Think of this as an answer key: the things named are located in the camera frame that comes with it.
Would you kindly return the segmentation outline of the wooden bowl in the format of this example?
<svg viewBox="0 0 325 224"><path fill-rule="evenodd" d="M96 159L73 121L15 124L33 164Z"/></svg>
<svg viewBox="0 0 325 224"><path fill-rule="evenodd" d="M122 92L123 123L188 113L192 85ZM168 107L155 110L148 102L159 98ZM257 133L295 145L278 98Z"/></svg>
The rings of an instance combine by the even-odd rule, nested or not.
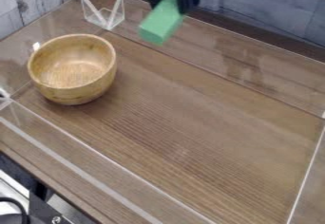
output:
<svg viewBox="0 0 325 224"><path fill-rule="evenodd" d="M110 89L116 73L116 52L102 37L68 34L40 46L28 59L27 68L47 100L79 105L96 100Z"/></svg>

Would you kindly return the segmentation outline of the green rectangular block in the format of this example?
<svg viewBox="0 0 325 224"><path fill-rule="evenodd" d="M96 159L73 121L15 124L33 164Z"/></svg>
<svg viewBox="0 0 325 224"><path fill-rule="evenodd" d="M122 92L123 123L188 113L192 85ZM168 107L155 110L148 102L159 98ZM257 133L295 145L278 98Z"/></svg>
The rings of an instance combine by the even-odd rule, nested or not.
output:
<svg viewBox="0 0 325 224"><path fill-rule="evenodd" d="M179 12L176 0L162 0L146 15L138 26L138 35L146 42L162 45L179 25L184 15Z"/></svg>

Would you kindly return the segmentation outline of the black metal mount bracket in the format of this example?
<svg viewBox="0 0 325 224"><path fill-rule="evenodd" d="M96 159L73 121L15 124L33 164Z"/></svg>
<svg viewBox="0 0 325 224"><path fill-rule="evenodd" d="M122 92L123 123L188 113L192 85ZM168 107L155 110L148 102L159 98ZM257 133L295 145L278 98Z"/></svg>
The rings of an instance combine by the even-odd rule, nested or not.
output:
<svg viewBox="0 0 325 224"><path fill-rule="evenodd" d="M61 214L33 194L29 194L29 224L64 224Z"/></svg>

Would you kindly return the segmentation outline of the clear acrylic corner bracket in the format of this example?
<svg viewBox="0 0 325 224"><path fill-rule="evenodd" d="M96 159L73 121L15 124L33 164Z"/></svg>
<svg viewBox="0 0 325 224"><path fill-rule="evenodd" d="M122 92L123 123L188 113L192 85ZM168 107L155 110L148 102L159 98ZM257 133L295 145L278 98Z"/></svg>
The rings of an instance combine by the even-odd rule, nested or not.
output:
<svg viewBox="0 0 325 224"><path fill-rule="evenodd" d="M97 9L89 0L80 0L85 20L104 30L112 30L124 21L123 0L115 0L112 9Z"/></svg>

